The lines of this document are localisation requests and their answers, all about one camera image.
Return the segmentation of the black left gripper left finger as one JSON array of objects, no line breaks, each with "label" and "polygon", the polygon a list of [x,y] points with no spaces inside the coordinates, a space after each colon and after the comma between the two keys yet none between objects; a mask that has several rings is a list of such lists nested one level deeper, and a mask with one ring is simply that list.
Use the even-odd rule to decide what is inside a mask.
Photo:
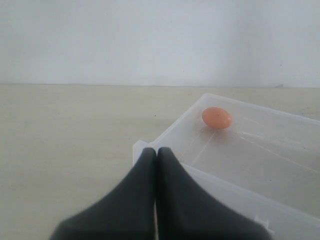
[{"label": "black left gripper left finger", "polygon": [[155,239],[157,155],[144,148],[125,178],[101,200],[63,220],[52,240]]}]

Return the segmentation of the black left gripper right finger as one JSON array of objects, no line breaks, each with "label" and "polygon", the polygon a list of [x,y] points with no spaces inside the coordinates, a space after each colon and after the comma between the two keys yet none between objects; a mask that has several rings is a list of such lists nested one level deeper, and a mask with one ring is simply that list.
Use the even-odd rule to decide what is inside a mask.
[{"label": "black left gripper right finger", "polygon": [[168,147],[157,153],[156,214],[161,240],[271,239],[262,225],[200,187]]}]

